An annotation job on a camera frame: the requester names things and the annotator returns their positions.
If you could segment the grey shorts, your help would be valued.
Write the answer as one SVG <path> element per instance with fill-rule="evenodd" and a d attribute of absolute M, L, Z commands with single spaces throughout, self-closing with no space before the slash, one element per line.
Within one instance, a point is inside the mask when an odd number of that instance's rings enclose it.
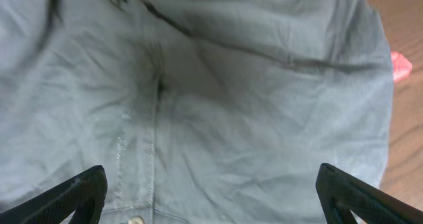
<path fill-rule="evenodd" d="M 101 223 L 324 223 L 392 103 L 367 0 L 1 0 L 1 210 L 101 165 Z"/>

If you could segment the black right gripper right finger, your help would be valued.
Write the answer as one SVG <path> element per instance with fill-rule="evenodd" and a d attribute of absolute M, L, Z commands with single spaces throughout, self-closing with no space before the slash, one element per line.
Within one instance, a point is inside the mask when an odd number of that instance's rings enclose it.
<path fill-rule="evenodd" d="M 328 224 L 422 224 L 422 211 L 328 163 L 320 165 L 316 190 Z"/>

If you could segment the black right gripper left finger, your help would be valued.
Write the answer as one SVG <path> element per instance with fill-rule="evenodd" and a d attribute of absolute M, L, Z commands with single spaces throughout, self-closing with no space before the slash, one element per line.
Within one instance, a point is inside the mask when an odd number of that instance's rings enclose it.
<path fill-rule="evenodd" d="M 93 166 L 48 191 L 1 214 L 2 223 L 97 224 L 108 183 L 104 168 Z"/>

